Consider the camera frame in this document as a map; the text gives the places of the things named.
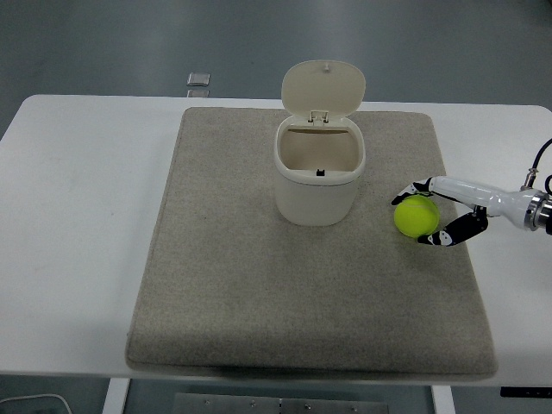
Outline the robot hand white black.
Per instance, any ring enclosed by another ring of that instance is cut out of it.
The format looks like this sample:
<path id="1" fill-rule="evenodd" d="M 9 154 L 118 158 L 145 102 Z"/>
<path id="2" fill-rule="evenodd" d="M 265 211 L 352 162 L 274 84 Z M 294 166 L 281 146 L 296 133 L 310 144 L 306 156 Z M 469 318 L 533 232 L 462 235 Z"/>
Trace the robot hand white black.
<path id="1" fill-rule="evenodd" d="M 486 231 L 488 219 L 503 216 L 515 227 L 551 233 L 551 197 L 537 189 L 504 191 L 445 176 L 430 177 L 406 186 L 393 200 L 398 205 L 413 195 L 441 198 L 463 204 L 471 209 L 456 218 L 442 230 L 431 235 L 420 235 L 417 242 L 433 246 L 451 247 Z"/>

